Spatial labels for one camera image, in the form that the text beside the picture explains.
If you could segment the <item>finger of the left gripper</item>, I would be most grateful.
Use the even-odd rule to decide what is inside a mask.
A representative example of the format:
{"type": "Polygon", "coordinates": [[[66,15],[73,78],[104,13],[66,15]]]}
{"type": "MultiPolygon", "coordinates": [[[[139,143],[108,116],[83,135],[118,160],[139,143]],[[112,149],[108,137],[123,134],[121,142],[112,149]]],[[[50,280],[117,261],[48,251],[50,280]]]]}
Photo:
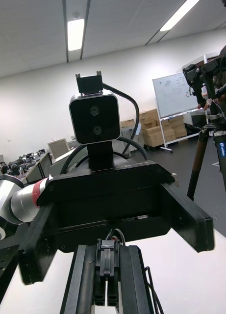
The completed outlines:
{"type": "Polygon", "coordinates": [[[161,185],[161,213],[196,252],[214,250],[213,218],[174,184],[161,185]]]}
{"type": "Polygon", "coordinates": [[[55,205],[40,208],[18,250],[18,263],[25,285],[42,282],[57,251],[55,205]]]}

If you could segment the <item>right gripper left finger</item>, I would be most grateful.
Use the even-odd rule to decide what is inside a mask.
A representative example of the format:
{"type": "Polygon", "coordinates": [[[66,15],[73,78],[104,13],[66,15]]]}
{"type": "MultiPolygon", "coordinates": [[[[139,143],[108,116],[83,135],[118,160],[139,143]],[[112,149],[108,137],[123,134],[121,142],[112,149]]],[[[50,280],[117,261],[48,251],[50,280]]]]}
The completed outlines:
{"type": "Polygon", "coordinates": [[[95,313],[95,275],[97,246],[79,245],[73,256],[61,314],[95,313]]]}

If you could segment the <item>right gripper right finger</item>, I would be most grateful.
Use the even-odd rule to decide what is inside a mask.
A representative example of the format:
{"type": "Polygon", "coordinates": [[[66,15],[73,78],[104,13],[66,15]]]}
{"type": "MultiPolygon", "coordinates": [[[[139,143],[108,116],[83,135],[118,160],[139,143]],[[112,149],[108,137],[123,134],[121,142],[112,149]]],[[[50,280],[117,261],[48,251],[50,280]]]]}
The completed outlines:
{"type": "Polygon", "coordinates": [[[153,306],[147,284],[141,250],[120,246],[119,266],[108,280],[107,305],[117,314],[152,314],[153,306]]]}

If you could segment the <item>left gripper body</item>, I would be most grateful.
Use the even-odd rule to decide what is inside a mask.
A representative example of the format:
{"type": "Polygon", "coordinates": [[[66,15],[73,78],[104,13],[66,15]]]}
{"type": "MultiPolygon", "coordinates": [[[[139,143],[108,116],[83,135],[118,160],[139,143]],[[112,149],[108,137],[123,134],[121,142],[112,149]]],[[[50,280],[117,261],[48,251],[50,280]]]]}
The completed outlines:
{"type": "Polygon", "coordinates": [[[159,193],[164,183],[174,181],[151,161],[56,176],[37,201],[41,208],[51,207],[44,233],[64,253],[79,244],[93,245],[116,228],[127,241],[165,235],[170,227],[162,217],[159,193]]]}

